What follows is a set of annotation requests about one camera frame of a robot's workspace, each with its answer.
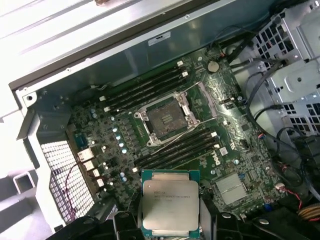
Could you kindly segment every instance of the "black cable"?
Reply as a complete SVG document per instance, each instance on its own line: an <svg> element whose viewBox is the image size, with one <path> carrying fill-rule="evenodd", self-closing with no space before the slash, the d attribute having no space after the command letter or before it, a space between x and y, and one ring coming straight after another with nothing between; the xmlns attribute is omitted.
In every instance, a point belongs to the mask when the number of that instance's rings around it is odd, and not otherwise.
<svg viewBox="0 0 320 240"><path fill-rule="evenodd" d="M255 77L255 76L259 75L259 74L261 74L262 76L264 75L264 73L262 71L258 71L258 72L255 72L254 74L251 74L248 77L248 79L245 81L244 87L243 87L243 93L246 96L246 98L247 98L247 87L248 87L248 83L249 83L250 79L252 79L253 77Z"/></svg>
<svg viewBox="0 0 320 240"><path fill-rule="evenodd" d="M281 105L281 104L274 104L274 105L271 105L271 106L267 106L265 107L264 109L260 110L257 115L254 117L254 120L257 121L258 118L266 111L268 110L281 110L283 109L284 107Z"/></svg>
<svg viewBox="0 0 320 240"><path fill-rule="evenodd" d="M297 152L297 150L292 147L291 145L285 143L284 141L281 141L279 139L277 139L276 137L272 136L270 133L268 133L265 129L263 129L256 121L254 116L251 113L250 110L250 105L253 102L253 99L255 98L259 88L262 86L262 84L264 83L264 81L269 78L274 72L276 72L278 70L278 68L281 66L280 62L277 62L276 64L274 64L266 73L265 75L263 75L263 77L259 80L259 82L255 85L255 87L252 90L252 93L250 95L250 98L248 99L248 103L246 105L245 111L247 114L247 117L249 119L249 121L251 123L253 123L262 133L264 133L264 135L266 135L267 137L271 138L272 140L274 140L275 142L282 144L284 146L286 146L287 148L293 150L294 152Z"/></svg>
<svg viewBox="0 0 320 240"><path fill-rule="evenodd" d="M282 134L284 133L285 130L292 130L292 131L295 131L296 133L298 133L300 136L304 136L304 134L303 134L300 130L295 129L295 128L290 127L290 126L287 126L287 127L281 128L281 129L278 131L278 133L276 134L276 138L277 138L278 140L281 140L281 136L282 136ZM280 144L277 142L277 143L276 143L276 151L275 151L275 154L274 154L274 155L277 156L279 153L280 153Z"/></svg>
<svg viewBox="0 0 320 240"><path fill-rule="evenodd" d="M278 59L269 59L269 58L256 57L256 58L253 58L252 60L248 59L246 61L230 65L230 68L231 69L236 69L236 68L244 67L244 66L246 66L246 65L248 65L248 64L250 64L252 62L264 62L264 63L275 64L276 62L279 62L279 61L280 60L278 60Z"/></svg>
<svg viewBox="0 0 320 240"><path fill-rule="evenodd" d="M232 38L229 38L227 40L222 40L222 41L218 41L220 47L222 49L226 48L226 47L229 47L235 43L238 43L239 41L242 41L243 39L245 39L246 37L248 37L250 33L248 32L243 32L243 33L240 33Z"/></svg>
<svg viewBox="0 0 320 240"><path fill-rule="evenodd" d="M320 194L318 193L318 191L315 189L310 177L308 176L307 172L306 172L306 165L307 161L306 160L302 160L301 164L300 164L300 173L302 175L302 179L305 181L305 184L307 185L309 191L313 194L313 196L320 202Z"/></svg>
<svg viewBox="0 0 320 240"><path fill-rule="evenodd" d="M256 34L249 34L248 37L246 37L233 51L232 53L226 57L228 63L233 62L239 54L245 49L246 46L249 45L249 43L252 41L252 39L256 36Z"/></svg>
<svg viewBox="0 0 320 240"><path fill-rule="evenodd" d="M293 183L292 180L289 180L289 179L285 176L284 172L282 171L282 168L277 165L277 163L276 163L276 161L275 161L274 158L271 159L271 167L272 167L274 173L275 173L279 178L281 178L281 179L285 182L286 185L289 185L289 186L291 186L291 187L293 187L293 188L297 188L297 187L299 187L299 186L301 186L301 185L303 184L303 178L302 178L302 176L300 176L300 174L299 174L298 172L296 172L293 167L289 166L289 167L287 167L286 169L291 169L291 173L294 173L294 174L295 174L295 176L296 176L296 178L297 178L297 181L296 181L297 183Z"/></svg>
<svg viewBox="0 0 320 240"><path fill-rule="evenodd" d="M257 32L255 31L251 31L250 29L247 29L245 27L242 27L242 26L238 26L238 25L230 25L230 26L227 26L225 27L224 29L222 29L215 37L214 39L211 41L211 43L209 44L209 49L212 49L213 47L213 44L216 42L216 40L228 29L240 29L240 30L243 30L247 33L251 33L251 34L254 34L256 35Z"/></svg>

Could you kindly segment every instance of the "label sticker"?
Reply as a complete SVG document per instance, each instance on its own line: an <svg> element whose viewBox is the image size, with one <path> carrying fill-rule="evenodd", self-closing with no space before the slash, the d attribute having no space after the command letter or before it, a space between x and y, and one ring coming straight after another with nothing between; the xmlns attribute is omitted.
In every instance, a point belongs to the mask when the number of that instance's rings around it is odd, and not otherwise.
<svg viewBox="0 0 320 240"><path fill-rule="evenodd" d="M166 33L164 33L164 34L162 34L162 35L160 35L160 36L157 36L157 37L149 40L149 41L148 41L148 45L149 45L149 47L150 47L150 46L155 45L155 44L157 44L157 43L160 43L160 42L162 42L163 40L166 40L166 39L168 39L168 38L170 38L170 37L171 37L171 32L168 31L168 32L166 32Z"/></svg>

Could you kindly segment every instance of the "metal grille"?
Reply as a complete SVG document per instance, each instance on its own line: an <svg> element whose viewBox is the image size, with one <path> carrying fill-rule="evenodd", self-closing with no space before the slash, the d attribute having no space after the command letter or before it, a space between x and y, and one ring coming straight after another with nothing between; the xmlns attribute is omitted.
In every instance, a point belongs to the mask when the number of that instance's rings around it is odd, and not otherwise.
<svg viewBox="0 0 320 240"><path fill-rule="evenodd" d="M116 212L118 212L118 207L117 207L117 205L115 204L115 205L113 205L113 207L112 207L110 213L108 214L108 216L106 217L105 221L108 220L109 216L111 216L110 219L112 219L112 216L113 216L112 214L113 214L113 213L116 213Z"/></svg>
<svg viewBox="0 0 320 240"><path fill-rule="evenodd" d="M94 205L94 200L79 167L76 165L76 159L68 142L42 144L41 148L51 169L49 189L63 220L70 223L74 219L84 216Z"/></svg>
<svg viewBox="0 0 320 240"><path fill-rule="evenodd" d="M301 132L320 133L320 103L304 101L283 105L292 126Z"/></svg>
<svg viewBox="0 0 320 240"><path fill-rule="evenodd" d="M260 33L254 38L256 50L263 59L285 59L286 55L295 49L287 31L283 28L283 21L280 16L280 24L273 21L265 26ZM266 69L270 69L268 62L264 63Z"/></svg>

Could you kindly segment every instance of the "ram slot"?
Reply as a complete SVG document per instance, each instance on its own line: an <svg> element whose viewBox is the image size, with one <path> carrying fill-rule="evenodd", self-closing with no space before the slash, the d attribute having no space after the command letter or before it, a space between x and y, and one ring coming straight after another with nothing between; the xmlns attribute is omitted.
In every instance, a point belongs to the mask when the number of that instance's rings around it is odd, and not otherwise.
<svg viewBox="0 0 320 240"><path fill-rule="evenodd" d="M168 166L172 166L173 164L176 164L179 161L185 160L187 162L188 160L192 160L195 158L194 157L195 155L201 153L202 151L204 151L206 149L212 148L214 144L215 143L212 143L212 142L207 143L206 145L203 145L202 147L195 149L192 152L186 152L175 159L172 159L170 161L165 162L164 164L159 164L159 165L155 166L153 169L166 169L166 168L168 168Z"/></svg>
<svg viewBox="0 0 320 240"><path fill-rule="evenodd" d="M141 98L146 92L153 92L157 89L164 88L170 82L173 82L174 80L177 80L180 78L181 78L181 74L174 75L170 78L166 78L163 81L157 82L156 84L154 84L154 83L148 84L147 87L142 87L140 89L136 89L135 91L133 91L132 94L128 94L128 95L124 96L123 98L119 98L115 102L112 101L113 102L112 104L107 103L108 107L113 109L113 108L116 108L117 106L125 105L134 99Z"/></svg>
<svg viewBox="0 0 320 240"><path fill-rule="evenodd" d="M155 85L155 83L162 82L163 80L170 79L172 77L178 77L181 75L181 69L178 67L175 67L173 70L169 69L165 72L161 72L156 76L153 76L151 78L147 78L144 81L139 81L139 83L136 86L130 86L125 88L121 91L121 93L118 93L117 95L108 97L105 101L108 105L112 105L114 103L117 103L119 101L123 101L123 98L128 98L130 96L134 96L137 93L140 93L141 91L152 87Z"/></svg>
<svg viewBox="0 0 320 240"><path fill-rule="evenodd" d="M199 140L201 140L201 141L205 141L207 138L212 138L212 136L210 134L208 134L207 132L204 132L203 134L197 135L197 137L199 137ZM150 163L153 163L154 161L166 158L167 156L172 155L172 154L179 154L179 151L182 151L183 149L194 145L194 143L196 141L197 141L197 139L193 139L193 140L190 140L190 141L187 141L187 142L183 142L178 146L175 146L175 147L173 147L171 149L168 149L168 150L165 150L165 151L161 152L160 154L152 156L152 158L144 160L143 162L139 162L138 166L140 168L144 168L146 165L148 165Z"/></svg>
<svg viewBox="0 0 320 240"><path fill-rule="evenodd" d="M194 142L194 138L197 137L198 135L201 135L203 133L208 133L209 132L209 129L205 128L205 129L202 129L200 131L192 131L190 132L189 134L186 134L185 136L181 137L179 140L171 143L170 145L166 146L166 148L164 148L163 150L160 150L157 154L155 155L152 155L152 154L149 154L149 155L146 155L146 156L143 156L137 160L134 161L134 163L139 166L140 164L144 164L145 161L148 161L149 159L153 158L153 157L156 157L166 151L170 151L171 149L174 149L176 146L180 145L180 144L183 144L183 143L187 143L188 141L193 141Z"/></svg>
<svg viewBox="0 0 320 240"><path fill-rule="evenodd" d="M193 145L190 146L190 147L184 148L184 149L178 151L177 153L178 153L179 156L180 156L180 155L185 155L186 153L193 154L195 151L197 151L197 149L202 148L202 146L205 146L205 145L207 145L207 144L210 144L210 145L211 145L212 142L215 142L215 141L214 141L213 138L211 137L211 138L206 139L205 141L201 141L201 142L199 142L199 143L197 143L197 144L193 144ZM146 166L145 166L145 169L154 169L154 168L156 168L156 167L159 166L159 165L165 164L165 163L171 161L172 159L175 159L177 153L172 154L172 155L169 155L169 156L166 157L165 159L161 159L161 160L159 160L159 161L156 161L156 162L153 162L153 163L151 163L151 164L149 164L149 165L146 165Z"/></svg>
<svg viewBox="0 0 320 240"><path fill-rule="evenodd" d="M148 102L152 99L157 98L159 95L162 95L164 93L167 93L169 91L172 91L173 89L177 88L180 85L183 85L186 83L186 79L182 78L179 81L174 81L171 82L170 84L168 84L166 87L161 88L161 89L152 89L150 91L144 92L143 96L141 96L141 98L136 99L134 101L132 101L131 99L128 101L127 104L117 104L117 106L113 107L111 109L111 113L116 115L119 114L123 111L126 111L128 109L134 108L136 106L139 106L140 104L143 104L145 102Z"/></svg>

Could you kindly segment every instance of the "green circuit board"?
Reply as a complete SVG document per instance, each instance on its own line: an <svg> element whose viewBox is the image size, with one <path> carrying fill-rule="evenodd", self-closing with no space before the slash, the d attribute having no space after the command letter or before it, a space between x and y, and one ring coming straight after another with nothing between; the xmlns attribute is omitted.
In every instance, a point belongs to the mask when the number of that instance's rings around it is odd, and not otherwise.
<svg viewBox="0 0 320 240"><path fill-rule="evenodd" d="M186 82L168 88L167 92L135 107L119 108L119 113L106 111L104 101L96 100L89 100L72 108L70 126L78 149L96 146L105 148L103 153L96 156L96 160L101 167L104 162L108 164L108 169L101 168L102 175L113 185L106 184L105 188L123 208L128 207L132 195L141 189L140 169L138 172L132 171L139 159L157 154L165 145L171 144L170 139L181 134L187 137L204 129L208 129L215 138L214 146L182 156L179 161L171 161L172 164L169 162L165 169L200 170L201 189L213 193L212 200L220 211L245 214L283 197L275 189L279 179L271 170L268 149L258 139L260 132L246 117L246 100L221 53L218 47L210 51L203 48L121 85L107 87L101 92L104 96L120 95L123 89L133 89L143 83L144 79L174 67L179 61L183 62L188 73ZM216 73L208 71L210 61L218 63ZM189 110L200 124L194 129L187 130L185 126L174 130L161 138L161 141L170 141L148 146L150 136L146 125L136 113L150 103L156 102L146 107L149 113L154 108L165 106L172 101L166 96L175 92L186 93ZM81 138L85 139L85 143L79 141ZM201 140L195 144L200 148ZM125 182L119 177L119 173L125 173ZM244 189L244 193L240 199L234 200L235 197L226 203L228 200L223 197L217 183L230 176L238 176L237 180L241 182L240 187Z"/></svg>

